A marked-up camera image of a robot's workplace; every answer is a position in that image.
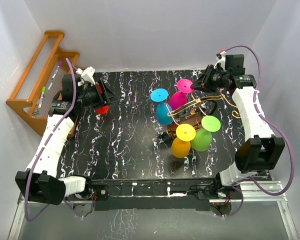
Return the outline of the blue wine glass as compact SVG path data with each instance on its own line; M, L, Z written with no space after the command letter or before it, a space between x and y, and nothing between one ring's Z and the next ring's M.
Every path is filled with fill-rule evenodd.
M158 103L156 107L156 116L158 122L162 125L170 125L173 122L172 117L168 115L172 111L170 105L166 103L168 95L168 91L164 88L157 88L150 94L150 99L153 102Z

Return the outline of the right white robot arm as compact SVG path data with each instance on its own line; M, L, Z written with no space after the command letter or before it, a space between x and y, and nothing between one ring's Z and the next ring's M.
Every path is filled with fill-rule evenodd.
M230 194L232 184L273 170L285 148L285 141L275 136L264 119L255 77L245 73L244 55L222 51L217 58L217 63L208 65L191 88L206 93L225 88L242 121L245 142L236 151L234 163L219 173L220 181L212 187L213 194L223 199Z

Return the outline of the magenta wine glass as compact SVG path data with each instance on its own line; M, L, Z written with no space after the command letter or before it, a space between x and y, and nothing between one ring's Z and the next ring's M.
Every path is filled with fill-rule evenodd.
M177 82L178 91L172 95L168 102L173 111L187 103L187 94L191 94L194 91L191 87L192 84L193 82L186 78L182 78Z

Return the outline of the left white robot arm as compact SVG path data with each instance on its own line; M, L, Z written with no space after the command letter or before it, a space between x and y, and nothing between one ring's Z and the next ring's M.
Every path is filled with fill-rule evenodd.
M57 167L67 137L81 110L100 109L118 101L109 86L94 73L91 76L67 74L62 89L53 97L47 124L37 151L25 171L18 171L15 182L30 202L59 205L64 198L77 194L87 200L92 185L84 176L57 178Z

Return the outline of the green wine glass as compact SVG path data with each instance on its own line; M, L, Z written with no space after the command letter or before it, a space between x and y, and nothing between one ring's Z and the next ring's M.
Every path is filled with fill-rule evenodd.
M204 116L201 119L202 128L196 131L195 138L191 141L191 146L198 152L207 151L212 142L212 133L221 128L221 122L213 115Z

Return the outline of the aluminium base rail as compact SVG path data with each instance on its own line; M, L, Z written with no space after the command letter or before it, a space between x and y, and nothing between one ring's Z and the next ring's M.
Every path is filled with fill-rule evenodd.
M24 218L19 200L10 240L296 240L284 197L259 194L245 183L245 200L230 205L194 196L109 197L93 205L50 206L36 220Z

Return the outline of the purple capped marker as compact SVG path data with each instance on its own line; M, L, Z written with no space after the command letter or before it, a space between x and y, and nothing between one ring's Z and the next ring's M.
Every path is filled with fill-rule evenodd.
M57 67L56 67L56 70L54 71L54 73L53 73L53 75L52 75L52 77L51 77L51 80L52 80L52 81L55 79L55 77L56 77L56 75L57 75L59 69L60 69L61 66L62 66L62 64L63 64L63 63L62 63L61 61L58 63L58 65L57 65Z

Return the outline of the red wine glass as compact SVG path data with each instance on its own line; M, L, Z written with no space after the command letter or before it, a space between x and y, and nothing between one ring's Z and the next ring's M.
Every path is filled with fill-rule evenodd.
M105 106L103 106L103 107L97 108L97 109L95 110L95 112L96 112L98 115L104 115L104 114L106 114L108 111L109 111L109 106L108 106L108 105L105 105Z

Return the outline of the wooden tiered shelf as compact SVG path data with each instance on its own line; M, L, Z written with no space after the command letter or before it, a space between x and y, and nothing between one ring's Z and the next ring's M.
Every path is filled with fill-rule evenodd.
M75 66L80 56L77 51L60 47L64 36L61 30L45 31L11 96L6 100L6 104L39 136L46 129L48 112L53 97L62 88L62 78L70 73L66 59ZM60 61L62 66L52 80ZM38 109L43 87L46 87L45 95L41 109Z

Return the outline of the orange yellow wine glass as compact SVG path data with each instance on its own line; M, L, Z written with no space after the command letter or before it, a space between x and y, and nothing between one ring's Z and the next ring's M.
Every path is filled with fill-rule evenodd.
M183 123L176 128L175 133L176 138L172 142L171 152L176 158L184 158L189 154L196 130L192 125Z

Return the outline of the green capped marker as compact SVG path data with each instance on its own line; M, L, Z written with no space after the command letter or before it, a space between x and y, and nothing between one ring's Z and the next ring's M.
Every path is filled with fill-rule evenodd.
M45 96L45 92L46 92L46 87L44 86L41 89L41 94L40 94L39 103L38 103L38 109L41 109L41 107L42 107L43 99L44 99L44 96Z

